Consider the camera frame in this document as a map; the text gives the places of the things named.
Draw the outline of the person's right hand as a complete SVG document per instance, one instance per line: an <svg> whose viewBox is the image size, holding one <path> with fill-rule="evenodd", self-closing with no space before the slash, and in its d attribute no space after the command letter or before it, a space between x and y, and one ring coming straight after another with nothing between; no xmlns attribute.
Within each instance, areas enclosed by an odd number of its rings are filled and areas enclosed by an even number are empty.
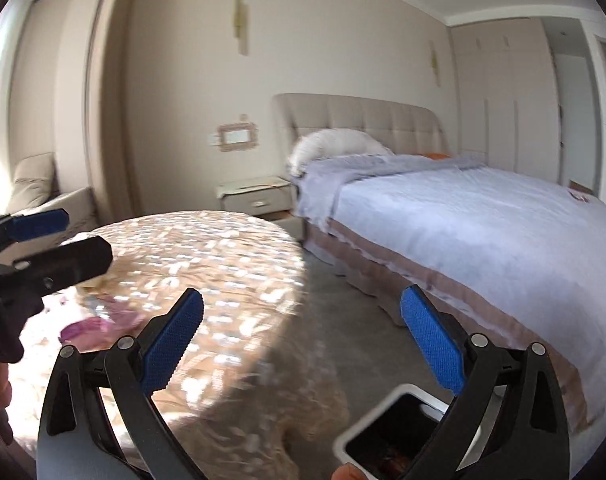
<svg viewBox="0 0 606 480"><path fill-rule="evenodd" d="M367 476L353 464L344 464L333 471L331 480L367 480Z"/></svg>

